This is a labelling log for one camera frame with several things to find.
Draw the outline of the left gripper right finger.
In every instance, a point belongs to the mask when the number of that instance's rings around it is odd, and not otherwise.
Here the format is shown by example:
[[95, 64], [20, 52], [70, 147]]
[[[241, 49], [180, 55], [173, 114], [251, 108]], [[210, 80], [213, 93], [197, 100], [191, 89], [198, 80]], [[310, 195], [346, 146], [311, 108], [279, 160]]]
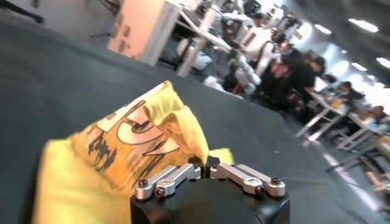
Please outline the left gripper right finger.
[[268, 194], [281, 198], [286, 194], [286, 184], [279, 177], [270, 177], [247, 165], [234, 165], [221, 158], [210, 156], [207, 159], [208, 177], [220, 181], [232, 181], [249, 195]]

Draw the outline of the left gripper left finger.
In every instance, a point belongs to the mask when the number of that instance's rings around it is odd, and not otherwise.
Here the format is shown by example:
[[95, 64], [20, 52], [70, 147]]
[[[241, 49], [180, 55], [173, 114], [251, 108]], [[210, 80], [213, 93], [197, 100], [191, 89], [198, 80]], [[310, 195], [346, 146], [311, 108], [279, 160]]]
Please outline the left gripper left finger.
[[134, 188], [137, 200], [149, 200], [152, 197], [166, 198], [175, 194], [177, 187], [186, 180], [197, 180], [202, 177], [202, 163], [192, 157], [181, 166], [166, 166], [153, 176], [142, 179]]

